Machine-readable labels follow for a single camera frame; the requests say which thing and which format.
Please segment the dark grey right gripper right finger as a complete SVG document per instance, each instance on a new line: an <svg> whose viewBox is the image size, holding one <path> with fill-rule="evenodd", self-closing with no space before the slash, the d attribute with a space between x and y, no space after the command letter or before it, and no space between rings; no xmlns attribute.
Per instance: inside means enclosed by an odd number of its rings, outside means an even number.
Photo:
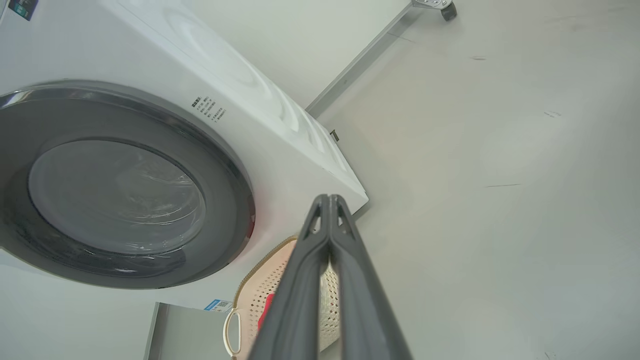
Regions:
<svg viewBox="0 0 640 360"><path fill-rule="evenodd" d="M339 276L342 360L414 360L345 199L329 196L329 248Z"/></svg>

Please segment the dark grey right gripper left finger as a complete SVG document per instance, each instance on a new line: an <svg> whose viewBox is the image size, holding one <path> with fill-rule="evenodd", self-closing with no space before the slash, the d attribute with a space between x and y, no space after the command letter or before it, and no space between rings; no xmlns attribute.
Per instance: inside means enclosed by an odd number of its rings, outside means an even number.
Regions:
<svg viewBox="0 0 640 360"><path fill-rule="evenodd" d="M327 194L311 203L248 360L318 360L320 282L330 257L329 205Z"/></svg>

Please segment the red clothing with white straps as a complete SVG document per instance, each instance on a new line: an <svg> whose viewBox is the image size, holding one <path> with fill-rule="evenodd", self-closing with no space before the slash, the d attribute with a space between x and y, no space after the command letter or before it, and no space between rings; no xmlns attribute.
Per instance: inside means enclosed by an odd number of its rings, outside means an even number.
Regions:
<svg viewBox="0 0 640 360"><path fill-rule="evenodd" d="M271 293L271 294L268 294L265 297L265 303L264 303L264 306L263 306L263 312L260 315L259 320L258 320L258 324L257 324L258 331L261 330L261 328L263 327L263 324L265 323L266 316L267 316L267 314L269 312L269 309L270 309L270 307L272 305L272 302L274 301L274 296L275 296L275 294Z"/></svg>

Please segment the dark round washer door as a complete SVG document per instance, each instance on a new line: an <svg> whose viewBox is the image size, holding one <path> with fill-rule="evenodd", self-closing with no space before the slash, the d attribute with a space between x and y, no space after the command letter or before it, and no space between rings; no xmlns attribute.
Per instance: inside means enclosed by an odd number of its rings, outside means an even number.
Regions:
<svg viewBox="0 0 640 360"><path fill-rule="evenodd" d="M255 201L204 121L122 85L60 80L0 95L0 248L110 289L167 289L231 264Z"/></svg>

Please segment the cream perforated laundry basket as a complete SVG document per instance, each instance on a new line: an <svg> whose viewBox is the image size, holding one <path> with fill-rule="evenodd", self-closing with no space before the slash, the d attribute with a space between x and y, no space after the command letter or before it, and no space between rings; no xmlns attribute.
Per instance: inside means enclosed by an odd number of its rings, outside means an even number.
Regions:
<svg viewBox="0 0 640 360"><path fill-rule="evenodd" d="M248 360L262 326L265 310L277 291L297 243L292 235L272 249L243 278L222 328L222 341L231 360ZM340 336L339 277L331 265L320 278L318 350L324 351Z"/></svg>

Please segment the white front-load washing machine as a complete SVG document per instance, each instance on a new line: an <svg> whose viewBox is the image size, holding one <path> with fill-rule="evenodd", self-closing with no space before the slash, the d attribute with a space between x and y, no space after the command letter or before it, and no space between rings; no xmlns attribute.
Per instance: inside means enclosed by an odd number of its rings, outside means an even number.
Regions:
<svg viewBox="0 0 640 360"><path fill-rule="evenodd" d="M254 229L231 264L159 289L90 285L34 268L0 248L0 360L147 358L161 305L205 315L233 301L242 278L297 233L320 194L352 212L368 196L329 130L181 0L39 0L30 21L0 12L0 96L89 81L146 92L187 110L197 96L227 109L202 120L246 172Z"/></svg>

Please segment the black printed text label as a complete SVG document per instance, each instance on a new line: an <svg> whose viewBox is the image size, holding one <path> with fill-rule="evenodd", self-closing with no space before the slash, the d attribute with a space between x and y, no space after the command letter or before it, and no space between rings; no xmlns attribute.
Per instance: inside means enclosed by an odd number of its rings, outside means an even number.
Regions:
<svg viewBox="0 0 640 360"><path fill-rule="evenodd" d="M190 111L201 120L217 123L226 115L227 108L212 96L198 95L190 103Z"/></svg>

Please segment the white partition panel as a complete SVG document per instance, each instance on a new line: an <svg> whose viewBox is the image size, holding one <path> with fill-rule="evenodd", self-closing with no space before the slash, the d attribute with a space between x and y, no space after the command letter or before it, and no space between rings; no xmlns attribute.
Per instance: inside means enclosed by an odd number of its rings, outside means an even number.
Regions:
<svg viewBox="0 0 640 360"><path fill-rule="evenodd" d="M410 0L185 0L313 117L394 41Z"/></svg>

